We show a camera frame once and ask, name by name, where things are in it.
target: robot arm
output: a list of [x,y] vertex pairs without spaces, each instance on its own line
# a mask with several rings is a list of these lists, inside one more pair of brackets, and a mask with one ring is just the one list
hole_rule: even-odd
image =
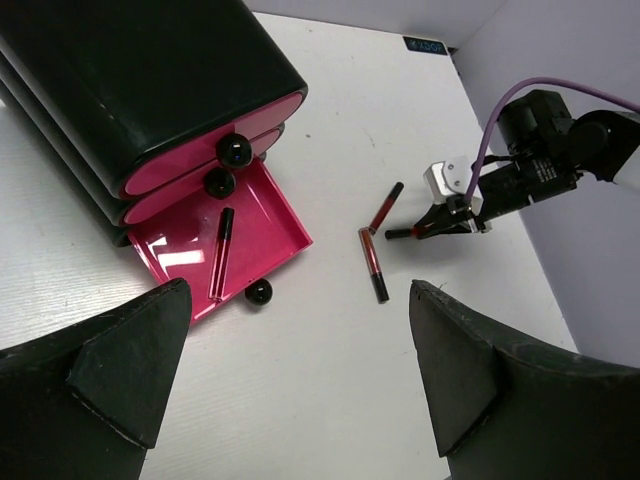
[[638,114],[598,110],[574,120],[560,94],[533,90],[502,110],[498,127],[510,155],[485,158],[500,167],[480,177],[471,202],[466,157],[433,164],[425,172],[432,207],[387,239],[487,232],[493,218],[575,189],[584,172],[640,192]]

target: black ball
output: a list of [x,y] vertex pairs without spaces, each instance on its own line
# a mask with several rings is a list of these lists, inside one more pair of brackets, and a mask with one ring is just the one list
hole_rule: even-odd
[[225,167],[240,169],[248,167],[253,160],[253,149],[245,137],[231,133],[218,142],[216,155]]
[[249,302],[262,307],[271,301],[273,287],[267,280],[261,278],[245,289],[244,296]]
[[222,167],[216,167],[204,177],[204,189],[213,198],[222,200],[236,189],[236,177]]

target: wall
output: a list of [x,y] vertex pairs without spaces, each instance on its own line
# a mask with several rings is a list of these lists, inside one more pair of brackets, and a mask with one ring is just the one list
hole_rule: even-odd
[[457,47],[489,20],[505,0],[245,0],[245,3],[257,12],[422,35]]
[[[537,75],[640,103],[639,24],[638,0],[508,0],[455,61],[482,122],[509,87]],[[562,94],[574,116],[613,108]],[[589,180],[522,217],[580,351],[640,367],[640,196]]]

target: cable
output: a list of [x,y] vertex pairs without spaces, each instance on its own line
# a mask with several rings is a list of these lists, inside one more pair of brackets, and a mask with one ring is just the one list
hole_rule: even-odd
[[473,173],[471,174],[471,181],[469,182],[469,188],[467,192],[464,194],[464,201],[466,203],[471,203],[471,199],[473,198],[473,192],[478,186],[478,181],[480,180],[480,171],[482,170],[482,166],[484,165],[484,157],[487,153],[487,149],[489,148],[489,140],[491,138],[491,132],[493,132],[493,127],[498,121],[498,117],[500,116],[500,112],[507,105],[511,97],[513,97],[516,93],[518,93],[523,88],[529,87],[531,85],[536,84],[546,84],[546,85],[555,85],[557,87],[564,87],[570,90],[576,90],[578,92],[586,93],[587,95],[591,95],[592,97],[600,98],[601,100],[606,100],[609,103],[613,103],[614,105],[618,105],[619,107],[626,108],[627,110],[631,110],[632,112],[640,114],[640,105],[637,103],[630,102],[623,98],[617,97],[615,95],[611,95],[600,90],[596,90],[595,88],[587,87],[585,85],[581,85],[579,83],[571,82],[569,80],[562,80],[560,78],[553,77],[533,77],[527,80],[523,80],[520,83],[517,83],[513,87],[511,87],[507,93],[505,93],[498,104],[491,112],[489,116],[489,120],[487,120],[487,125],[484,128],[484,134],[482,135],[482,141],[480,142],[480,150],[478,151],[478,158],[476,158],[476,163],[473,168]]

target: white tabletop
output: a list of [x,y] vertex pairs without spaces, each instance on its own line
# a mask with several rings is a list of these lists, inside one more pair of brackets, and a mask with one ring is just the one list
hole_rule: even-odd
[[[408,319],[411,279],[575,350],[517,214],[487,235],[376,248],[378,305],[358,241],[396,181],[385,227],[428,208],[434,161],[476,153],[480,128],[449,57],[400,36],[259,15],[310,87],[267,165],[315,244],[270,277],[258,314],[241,299],[192,329],[145,479],[436,479],[447,476]],[[0,102],[0,348],[151,289],[133,249],[110,246],[41,142]]]

